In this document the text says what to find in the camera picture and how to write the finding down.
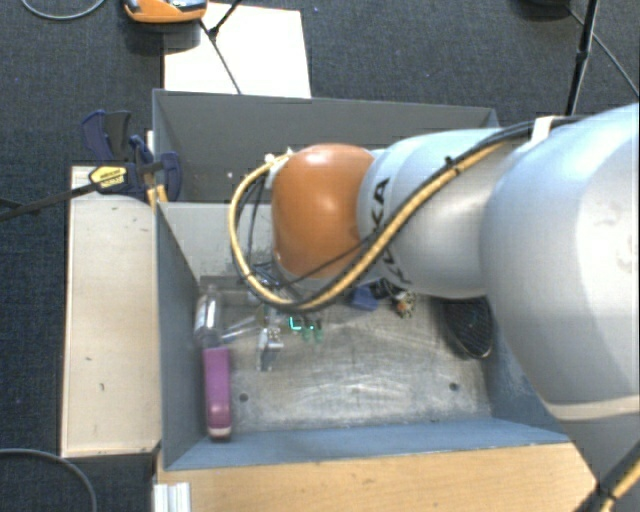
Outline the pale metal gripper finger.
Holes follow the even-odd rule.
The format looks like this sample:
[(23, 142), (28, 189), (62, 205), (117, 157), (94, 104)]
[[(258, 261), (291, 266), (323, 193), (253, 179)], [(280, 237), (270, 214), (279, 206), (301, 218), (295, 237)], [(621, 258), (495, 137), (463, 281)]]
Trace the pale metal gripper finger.
[(256, 335), (261, 329), (262, 326), (257, 320), (247, 318), (227, 327), (223, 331), (221, 339), (223, 343), (233, 343), (241, 338)]
[(256, 369), (260, 372), (271, 371), (283, 347), (279, 329), (263, 328), (256, 346)]

